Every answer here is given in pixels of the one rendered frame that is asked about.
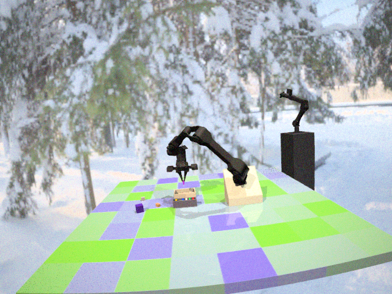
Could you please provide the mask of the purple cube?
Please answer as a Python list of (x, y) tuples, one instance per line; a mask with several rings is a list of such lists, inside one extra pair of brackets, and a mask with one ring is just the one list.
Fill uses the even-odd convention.
[(144, 212), (142, 203), (141, 203), (141, 204), (135, 205), (135, 207), (136, 207), (136, 212), (137, 212), (137, 213)]

